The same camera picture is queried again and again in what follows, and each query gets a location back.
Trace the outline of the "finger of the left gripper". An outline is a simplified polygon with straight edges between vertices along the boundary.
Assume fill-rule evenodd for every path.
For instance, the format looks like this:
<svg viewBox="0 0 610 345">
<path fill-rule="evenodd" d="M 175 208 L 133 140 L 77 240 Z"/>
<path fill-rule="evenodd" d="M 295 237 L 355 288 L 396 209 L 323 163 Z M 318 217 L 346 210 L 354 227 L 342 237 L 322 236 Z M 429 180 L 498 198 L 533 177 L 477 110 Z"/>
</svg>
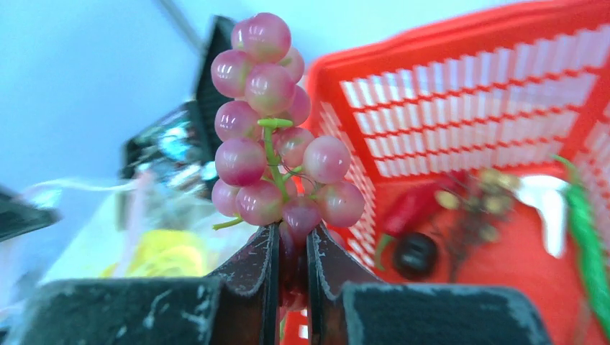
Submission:
<svg viewBox="0 0 610 345">
<path fill-rule="evenodd" d="M 1 188 L 1 242 L 52 226 L 59 220 L 56 209 L 37 208 L 18 200 L 13 191 Z"/>
</svg>

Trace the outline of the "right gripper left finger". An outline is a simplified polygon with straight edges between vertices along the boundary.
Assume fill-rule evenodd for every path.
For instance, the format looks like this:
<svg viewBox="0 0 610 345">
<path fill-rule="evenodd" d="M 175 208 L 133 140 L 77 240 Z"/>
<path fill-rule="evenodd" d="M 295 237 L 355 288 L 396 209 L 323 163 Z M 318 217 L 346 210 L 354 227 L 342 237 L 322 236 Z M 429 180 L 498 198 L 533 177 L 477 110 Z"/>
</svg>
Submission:
<svg viewBox="0 0 610 345">
<path fill-rule="evenodd" d="M 217 282 L 209 344 L 276 344 L 279 339 L 280 236 L 262 226 L 225 263 L 206 275 Z"/>
</svg>

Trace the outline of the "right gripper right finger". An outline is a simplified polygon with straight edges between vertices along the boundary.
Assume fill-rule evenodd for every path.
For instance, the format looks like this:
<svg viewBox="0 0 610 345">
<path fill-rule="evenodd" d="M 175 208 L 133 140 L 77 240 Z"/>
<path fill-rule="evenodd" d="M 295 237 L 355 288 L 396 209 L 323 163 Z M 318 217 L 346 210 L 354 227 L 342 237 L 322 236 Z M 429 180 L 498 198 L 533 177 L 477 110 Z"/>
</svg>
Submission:
<svg viewBox="0 0 610 345">
<path fill-rule="evenodd" d="M 342 287 L 346 283 L 380 282 L 319 224 L 306 238 L 309 343 L 347 344 Z"/>
</svg>

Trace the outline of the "yellow toy cabbage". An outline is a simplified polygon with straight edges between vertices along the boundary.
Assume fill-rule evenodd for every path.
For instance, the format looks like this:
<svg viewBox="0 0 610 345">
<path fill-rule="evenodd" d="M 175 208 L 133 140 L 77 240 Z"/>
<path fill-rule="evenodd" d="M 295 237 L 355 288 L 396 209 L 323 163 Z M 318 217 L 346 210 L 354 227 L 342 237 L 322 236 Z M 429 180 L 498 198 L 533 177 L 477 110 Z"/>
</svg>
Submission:
<svg viewBox="0 0 610 345">
<path fill-rule="evenodd" d="M 201 277 L 211 272 L 206 246 L 193 232 L 156 229 L 123 240 L 133 251 L 125 277 Z"/>
</svg>

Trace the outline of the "clear zip top bag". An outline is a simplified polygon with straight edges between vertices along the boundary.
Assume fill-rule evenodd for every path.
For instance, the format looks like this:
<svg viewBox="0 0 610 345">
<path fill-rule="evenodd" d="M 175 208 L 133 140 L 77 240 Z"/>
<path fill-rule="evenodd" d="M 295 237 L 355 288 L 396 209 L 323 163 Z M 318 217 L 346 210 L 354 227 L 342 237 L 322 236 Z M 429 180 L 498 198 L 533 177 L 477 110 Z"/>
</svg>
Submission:
<svg viewBox="0 0 610 345">
<path fill-rule="evenodd" d="M 211 271 L 237 252 L 256 232 L 241 223 L 227 229 L 227 222 L 213 203 L 193 193 L 153 182 L 149 174 L 121 185 L 91 185 L 74 179 L 45 181 L 17 196 L 37 208 L 54 209 L 64 191 L 105 192 L 106 198 L 91 220 L 76 232 L 63 253 L 42 273 L 28 271 L 14 277 L 14 258 L 1 259 L 1 326 L 10 326 L 24 302 L 39 285 L 71 278 L 125 277 L 133 251 L 124 236 L 137 239 L 146 231 L 190 231 L 206 246 Z"/>
</svg>

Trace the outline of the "red toy grape bunch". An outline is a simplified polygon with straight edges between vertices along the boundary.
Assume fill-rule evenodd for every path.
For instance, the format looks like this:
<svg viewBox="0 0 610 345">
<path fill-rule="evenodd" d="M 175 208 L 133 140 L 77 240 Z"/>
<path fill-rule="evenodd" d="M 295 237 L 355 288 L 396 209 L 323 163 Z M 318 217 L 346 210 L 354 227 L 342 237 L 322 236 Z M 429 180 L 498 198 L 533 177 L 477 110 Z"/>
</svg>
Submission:
<svg viewBox="0 0 610 345">
<path fill-rule="evenodd" d="M 303 74 L 289 26 L 268 12 L 238 22 L 231 47 L 211 64 L 212 83 L 228 98 L 214 119 L 221 144 L 212 203 L 227 217 L 223 228 L 278 226 L 280 304 L 292 311 L 306 305 L 307 236 L 321 224 L 353 226 L 365 208 L 345 179 L 346 144 L 304 127 L 311 99 L 299 84 Z"/>
</svg>

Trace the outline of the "red plastic basket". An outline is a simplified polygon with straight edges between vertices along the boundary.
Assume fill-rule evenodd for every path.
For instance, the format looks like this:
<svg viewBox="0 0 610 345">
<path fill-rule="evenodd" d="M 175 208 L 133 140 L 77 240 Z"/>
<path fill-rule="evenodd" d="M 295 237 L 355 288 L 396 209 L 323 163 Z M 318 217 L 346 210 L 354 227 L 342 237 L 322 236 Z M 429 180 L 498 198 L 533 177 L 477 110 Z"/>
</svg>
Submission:
<svg viewBox="0 0 610 345">
<path fill-rule="evenodd" d="M 346 141 L 367 206 L 342 229 L 373 270 L 386 209 L 410 185 L 493 165 L 561 176 L 571 160 L 609 241 L 609 3 L 503 6 L 319 58 L 309 128 Z"/>
</svg>

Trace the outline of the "dark purple toy fruit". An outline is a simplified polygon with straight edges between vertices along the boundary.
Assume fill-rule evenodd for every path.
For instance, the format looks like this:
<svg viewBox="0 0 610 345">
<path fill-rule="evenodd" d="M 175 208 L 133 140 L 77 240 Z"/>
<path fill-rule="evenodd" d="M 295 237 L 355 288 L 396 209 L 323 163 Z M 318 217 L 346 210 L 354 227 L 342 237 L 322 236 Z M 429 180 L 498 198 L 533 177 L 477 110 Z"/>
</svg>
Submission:
<svg viewBox="0 0 610 345">
<path fill-rule="evenodd" d="M 393 252 L 393 268 L 407 280 L 425 280 L 432 275 L 439 257 L 437 243 L 428 235 L 410 233 Z"/>
</svg>

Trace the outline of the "red toy chili pepper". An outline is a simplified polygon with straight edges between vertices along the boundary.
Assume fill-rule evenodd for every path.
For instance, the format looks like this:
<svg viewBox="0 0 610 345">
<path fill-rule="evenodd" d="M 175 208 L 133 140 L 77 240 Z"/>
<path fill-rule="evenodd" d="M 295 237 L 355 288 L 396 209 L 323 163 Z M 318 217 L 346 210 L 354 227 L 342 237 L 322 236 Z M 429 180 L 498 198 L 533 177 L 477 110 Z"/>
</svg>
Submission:
<svg viewBox="0 0 610 345">
<path fill-rule="evenodd" d="M 374 254 L 375 267 L 378 270 L 385 270 L 382 255 L 392 241 L 414 230 L 441 209 L 435 199 L 435 193 L 454 190 L 468 179 L 468 175 L 465 170 L 447 173 L 433 181 L 411 186 L 396 199 L 381 222 Z"/>
</svg>

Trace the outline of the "black poker chip case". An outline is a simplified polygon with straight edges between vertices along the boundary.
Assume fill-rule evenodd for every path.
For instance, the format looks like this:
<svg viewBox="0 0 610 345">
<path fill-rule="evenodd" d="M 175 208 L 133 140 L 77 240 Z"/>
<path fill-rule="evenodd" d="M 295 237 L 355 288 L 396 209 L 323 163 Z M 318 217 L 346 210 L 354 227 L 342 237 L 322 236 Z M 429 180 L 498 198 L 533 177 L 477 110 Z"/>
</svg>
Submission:
<svg viewBox="0 0 610 345">
<path fill-rule="evenodd" d="M 218 179 L 214 156 L 221 144 L 214 120 L 219 107 L 229 101 L 211 81 L 211 64 L 231 47 L 234 25 L 230 18 L 213 18 L 190 98 L 125 142 L 120 178 L 130 179 L 137 168 L 147 165 L 160 184 L 211 198 Z"/>
</svg>

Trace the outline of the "brown toy grape bunch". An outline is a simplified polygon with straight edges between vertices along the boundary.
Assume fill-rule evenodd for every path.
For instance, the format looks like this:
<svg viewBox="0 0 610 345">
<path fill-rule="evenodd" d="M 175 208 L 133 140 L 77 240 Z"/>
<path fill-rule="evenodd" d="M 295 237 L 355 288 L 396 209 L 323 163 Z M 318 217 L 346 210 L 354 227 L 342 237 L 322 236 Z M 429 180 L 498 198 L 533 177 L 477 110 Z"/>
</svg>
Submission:
<svg viewBox="0 0 610 345">
<path fill-rule="evenodd" d="M 458 280 L 461 267 L 478 247 L 499 240 L 497 224 L 507 220 L 520 186 L 516 175 L 485 168 L 476 174 L 467 173 L 466 180 L 456 187 L 434 194 L 443 209 L 456 212 L 445 229 L 430 221 L 432 235 L 447 255 L 449 282 Z"/>
</svg>

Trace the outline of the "green toy chili pepper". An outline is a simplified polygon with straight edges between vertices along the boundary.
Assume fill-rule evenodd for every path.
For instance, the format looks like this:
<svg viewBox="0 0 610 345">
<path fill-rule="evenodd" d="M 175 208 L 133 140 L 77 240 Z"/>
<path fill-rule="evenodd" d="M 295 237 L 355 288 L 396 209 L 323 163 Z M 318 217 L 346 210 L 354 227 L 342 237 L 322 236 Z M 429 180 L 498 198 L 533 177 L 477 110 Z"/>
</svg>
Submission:
<svg viewBox="0 0 610 345">
<path fill-rule="evenodd" d="M 606 252 L 598 236 L 588 191 L 576 166 L 569 160 L 555 155 L 568 171 L 568 187 L 563 189 L 568 204 L 569 231 L 578 251 L 578 266 L 581 282 L 585 288 L 588 304 L 596 319 L 609 337 L 609 276 L 606 268 Z"/>
</svg>

